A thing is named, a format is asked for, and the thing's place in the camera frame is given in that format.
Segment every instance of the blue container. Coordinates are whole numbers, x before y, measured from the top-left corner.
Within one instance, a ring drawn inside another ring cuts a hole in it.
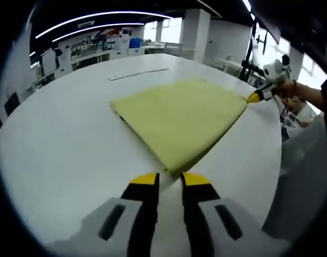
[[[134,37],[129,41],[129,48],[140,48],[141,47],[141,39]]]

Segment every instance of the yellow cloth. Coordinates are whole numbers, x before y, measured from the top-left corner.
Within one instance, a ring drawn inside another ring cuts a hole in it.
[[[193,80],[152,87],[111,105],[172,173],[187,171],[181,168],[205,155],[247,103],[219,85]]]

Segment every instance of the white cabinet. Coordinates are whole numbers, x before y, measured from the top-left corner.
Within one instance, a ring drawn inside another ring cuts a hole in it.
[[[110,52],[110,60],[119,59],[128,56],[128,51],[124,50],[114,50]]]
[[[144,48],[129,48],[128,55],[129,56],[144,55]]]

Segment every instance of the ceiling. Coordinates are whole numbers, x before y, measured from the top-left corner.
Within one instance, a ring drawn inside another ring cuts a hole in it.
[[[32,17],[32,38],[31,38],[31,51],[44,51],[51,46],[51,41],[62,35],[79,30],[77,25],[82,22],[94,20],[92,26],[124,23],[124,22],[141,22],[146,23],[154,20],[162,20],[163,18],[155,16],[147,16],[141,14],[110,14],[97,17],[86,18],[83,20],[75,21],[59,27],[42,37],[35,39],[35,36],[43,31],[51,28],[64,21],[100,12],[108,11],[142,11],[152,12],[158,14],[165,14],[171,17],[183,17],[186,9],[204,9],[209,12],[211,16],[217,14],[210,11],[197,0],[190,1],[177,1],[177,0],[115,0],[115,1],[91,1],[88,4],[85,1],[81,4],[77,0],[47,0],[41,1],[36,6],[36,11]],[[212,0],[204,0],[209,6],[215,6]],[[238,22],[250,26],[252,19],[248,13],[242,0],[232,0],[219,8],[218,13],[226,20]]]

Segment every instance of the white table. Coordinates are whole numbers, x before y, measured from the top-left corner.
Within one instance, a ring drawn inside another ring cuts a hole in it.
[[[168,67],[107,79],[120,72]],[[94,64],[61,77],[11,114],[0,130],[2,177],[21,218],[39,241],[67,240],[79,231],[86,215],[108,198],[120,196],[131,179],[158,171],[161,194],[152,256],[189,253],[180,181],[172,184],[109,102],[160,83],[191,78],[219,83],[243,96],[253,90],[235,77],[190,60],[142,55]],[[250,104],[192,171],[204,174],[221,197],[240,203],[262,225],[276,190],[280,156],[280,122],[272,100]]]

